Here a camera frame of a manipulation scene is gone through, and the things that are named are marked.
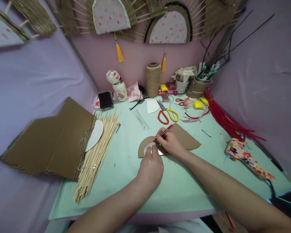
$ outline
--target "marker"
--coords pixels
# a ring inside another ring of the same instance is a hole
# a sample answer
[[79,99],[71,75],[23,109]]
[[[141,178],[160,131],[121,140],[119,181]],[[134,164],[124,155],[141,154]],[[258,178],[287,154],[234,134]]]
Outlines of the marker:
[[167,131],[169,131],[169,130],[171,129],[171,127],[173,127],[173,126],[174,126],[173,124],[171,124],[170,126],[168,126],[166,130],[164,130],[163,132],[160,133],[160,136],[163,136],[163,135],[164,135]]

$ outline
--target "hand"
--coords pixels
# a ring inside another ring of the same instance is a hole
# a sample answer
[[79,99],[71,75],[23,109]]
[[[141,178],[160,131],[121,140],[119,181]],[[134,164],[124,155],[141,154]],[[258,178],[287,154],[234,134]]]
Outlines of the hand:
[[144,187],[148,187],[154,192],[161,183],[164,165],[161,156],[155,146],[148,146],[147,152],[143,157],[136,179]]
[[160,128],[156,135],[159,144],[161,144],[164,147],[164,149],[167,150],[167,152],[176,157],[182,155],[186,151],[186,149],[179,142],[175,134],[170,131],[167,131],[163,135],[163,137],[165,138],[164,139],[160,136],[160,133],[162,133],[163,131],[165,131],[165,128]]

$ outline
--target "table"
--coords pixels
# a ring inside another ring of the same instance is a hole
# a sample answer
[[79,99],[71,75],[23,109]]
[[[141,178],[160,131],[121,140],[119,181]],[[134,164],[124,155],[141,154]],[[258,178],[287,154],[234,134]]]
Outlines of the table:
[[[178,95],[177,98],[184,99],[185,96]],[[174,103],[171,104],[171,108],[178,112],[180,119],[185,119],[182,107]],[[63,179],[49,217],[50,220],[84,214],[91,207],[122,189],[136,177],[141,162],[137,155],[141,141],[148,136],[155,136],[157,131],[165,125],[158,121],[158,111],[151,114],[147,113],[146,101],[130,111],[129,108],[135,104],[135,102],[117,102],[114,104],[117,111],[122,112],[120,118],[122,125],[112,138],[90,195],[83,198],[81,204],[77,205],[72,200],[76,183]],[[169,103],[164,102],[164,105],[169,107]],[[133,114],[135,110],[141,114],[149,126],[149,130],[144,131],[140,126]],[[192,117],[198,117],[202,112],[203,110],[188,109],[188,114]],[[226,159],[224,150],[231,137],[218,125],[210,113],[204,116],[201,122],[183,123],[179,121],[178,124],[202,144],[192,151],[194,154],[228,173],[262,198],[268,199],[271,197],[271,191],[266,182],[255,176],[240,161]],[[260,148],[250,140],[247,142],[245,149],[267,172],[276,177],[276,180],[272,181],[276,195],[283,195],[291,191],[291,183]],[[174,156],[163,156],[162,159],[164,163],[162,182],[139,209],[135,222],[140,223],[138,215],[148,218],[155,216],[153,218],[155,221],[158,217],[164,216],[162,213],[166,213],[165,216],[167,217],[169,216],[170,221],[168,222],[172,222],[174,218],[185,221],[212,214],[219,208],[194,174],[181,161]]]

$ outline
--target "tassel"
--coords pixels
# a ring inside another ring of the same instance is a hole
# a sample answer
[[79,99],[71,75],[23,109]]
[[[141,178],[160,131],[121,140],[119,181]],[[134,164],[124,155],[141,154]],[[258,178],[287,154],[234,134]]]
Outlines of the tassel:
[[117,50],[117,56],[119,57],[119,62],[123,62],[124,61],[124,57],[123,57],[123,54],[121,52],[120,46],[117,43],[117,38],[115,36],[115,32],[114,32],[114,37],[115,37],[115,41],[116,41],[116,50]]
[[167,48],[167,45],[165,47],[165,56],[163,59],[162,72],[165,72],[165,69],[166,69],[166,48]]

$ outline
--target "ruler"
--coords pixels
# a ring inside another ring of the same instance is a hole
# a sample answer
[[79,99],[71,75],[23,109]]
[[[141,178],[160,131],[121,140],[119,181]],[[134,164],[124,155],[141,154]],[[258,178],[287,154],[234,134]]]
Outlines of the ruler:
[[141,125],[141,127],[143,128],[144,131],[147,131],[149,129],[148,125],[146,124],[145,120],[142,118],[142,116],[140,115],[140,113],[138,112],[138,110],[134,110],[134,115],[137,118],[137,121],[139,122],[139,124]]

